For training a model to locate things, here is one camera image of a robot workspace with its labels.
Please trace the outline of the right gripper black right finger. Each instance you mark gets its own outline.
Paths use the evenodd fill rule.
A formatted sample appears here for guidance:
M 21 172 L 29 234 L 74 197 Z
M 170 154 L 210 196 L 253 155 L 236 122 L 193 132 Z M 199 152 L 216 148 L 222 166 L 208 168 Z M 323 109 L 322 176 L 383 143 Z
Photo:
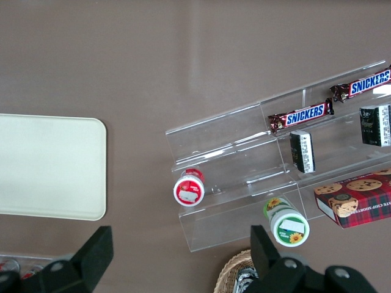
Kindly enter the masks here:
M 261 225 L 250 229 L 250 255 L 259 278 L 245 292 L 376 292 L 356 269 L 329 266 L 318 273 L 292 256 L 281 256 Z

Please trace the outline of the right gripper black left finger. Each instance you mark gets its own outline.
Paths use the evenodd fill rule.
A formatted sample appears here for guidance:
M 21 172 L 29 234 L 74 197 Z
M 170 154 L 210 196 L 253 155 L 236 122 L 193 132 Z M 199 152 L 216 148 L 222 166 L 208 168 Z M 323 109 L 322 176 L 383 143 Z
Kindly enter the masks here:
M 22 292 L 93 292 L 114 256 L 112 228 L 101 226 L 70 258 L 49 263 L 21 282 Z

